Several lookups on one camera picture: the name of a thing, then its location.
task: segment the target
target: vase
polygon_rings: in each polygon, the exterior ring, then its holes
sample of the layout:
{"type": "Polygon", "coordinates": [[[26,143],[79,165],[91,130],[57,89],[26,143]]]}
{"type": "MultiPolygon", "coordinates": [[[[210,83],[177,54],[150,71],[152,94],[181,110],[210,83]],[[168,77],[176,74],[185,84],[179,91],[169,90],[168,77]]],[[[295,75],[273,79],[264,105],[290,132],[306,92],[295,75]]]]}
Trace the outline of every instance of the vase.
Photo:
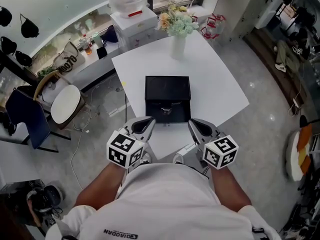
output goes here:
{"type": "Polygon", "coordinates": [[[186,38],[173,36],[171,39],[170,55],[175,60],[181,60],[184,57],[186,38]]]}

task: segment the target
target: white desk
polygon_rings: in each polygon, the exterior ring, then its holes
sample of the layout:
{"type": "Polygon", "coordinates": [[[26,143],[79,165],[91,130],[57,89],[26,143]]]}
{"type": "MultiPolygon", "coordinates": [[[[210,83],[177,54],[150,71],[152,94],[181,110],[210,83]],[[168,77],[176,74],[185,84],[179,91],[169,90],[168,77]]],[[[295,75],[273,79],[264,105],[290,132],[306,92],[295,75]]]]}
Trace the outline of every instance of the white desk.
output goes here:
{"type": "MultiPolygon", "coordinates": [[[[191,117],[216,126],[249,105],[226,65],[198,32],[187,37],[185,59],[181,61],[170,57],[170,39],[146,44],[112,59],[136,117],[145,116],[146,76],[189,76],[191,117]]],[[[157,124],[149,144],[159,160],[192,142],[187,123],[171,123],[157,124]]]]}

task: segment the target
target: chair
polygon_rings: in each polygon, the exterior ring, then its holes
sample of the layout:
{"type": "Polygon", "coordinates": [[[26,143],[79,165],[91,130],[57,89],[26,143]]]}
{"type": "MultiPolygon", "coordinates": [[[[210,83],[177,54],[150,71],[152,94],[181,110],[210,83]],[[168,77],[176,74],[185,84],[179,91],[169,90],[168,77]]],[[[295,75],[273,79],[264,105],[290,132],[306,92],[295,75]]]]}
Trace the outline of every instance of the chair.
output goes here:
{"type": "Polygon", "coordinates": [[[38,84],[33,100],[43,103],[40,99],[37,99],[39,93],[43,90],[46,83],[53,77],[60,77],[69,85],[62,89],[62,91],[56,96],[52,104],[45,104],[50,108],[50,114],[52,119],[57,123],[59,129],[65,128],[72,119],[78,114],[78,112],[84,107],[90,107],[86,104],[84,97],[86,95],[82,93],[76,86],[72,85],[67,79],[64,78],[58,70],[55,70],[47,74],[38,84]]]}
{"type": "Polygon", "coordinates": [[[58,153],[58,150],[40,147],[50,134],[71,140],[69,137],[51,131],[42,106],[20,90],[15,89],[11,93],[5,109],[13,124],[25,123],[34,149],[58,153]]]}

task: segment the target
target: orange cushion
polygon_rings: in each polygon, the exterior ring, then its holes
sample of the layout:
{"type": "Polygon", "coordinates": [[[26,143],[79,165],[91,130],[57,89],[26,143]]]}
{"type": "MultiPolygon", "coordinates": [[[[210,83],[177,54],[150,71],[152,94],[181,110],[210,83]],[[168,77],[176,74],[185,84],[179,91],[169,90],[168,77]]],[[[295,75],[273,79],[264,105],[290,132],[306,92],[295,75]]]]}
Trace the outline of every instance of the orange cushion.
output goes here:
{"type": "Polygon", "coordinates": [[[302,165],[301,165],[301,171],[302,171],[302,173],[303,173],[304,175],[307,174],[310,164],[311,164],[311,159],[310,159],[310,157],[307,155],[307,156],[305,157],[302,165]]]}
{"type": "Polygon", "coordinates": [[[300,152],[308,144],[311,135],[312,135],[311,123],[301,128],[298,144],[296,145],[296,149],[298,152],[300,152]]]}

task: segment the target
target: wooden chair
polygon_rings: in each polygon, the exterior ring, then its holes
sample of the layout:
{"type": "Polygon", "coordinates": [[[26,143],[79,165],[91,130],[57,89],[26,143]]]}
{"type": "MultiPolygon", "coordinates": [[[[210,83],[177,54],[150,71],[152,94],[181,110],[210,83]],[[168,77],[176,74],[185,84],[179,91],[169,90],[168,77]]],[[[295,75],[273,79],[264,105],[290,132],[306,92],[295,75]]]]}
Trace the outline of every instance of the wooden chair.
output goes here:
{"type": "Polygon", "coordinates": [[[35,90],[33,100],[50,108],[52,119],[56,122],[59,129],[62,130],[72,121],[84,106],[91,109],[90,106],[86,104],[84,99],[85,97],[87,96],[83,92],[81,92],[76,86],[72,85],[62,74],[59,73],[58,70],[55,70],[47,74],[39,82],[35,90]],[[59,92],[52,104],[49,104],[38,98],[38,95],[42,92],[47,82],[56,76],[60,77],[69,85],[59,92]]]}

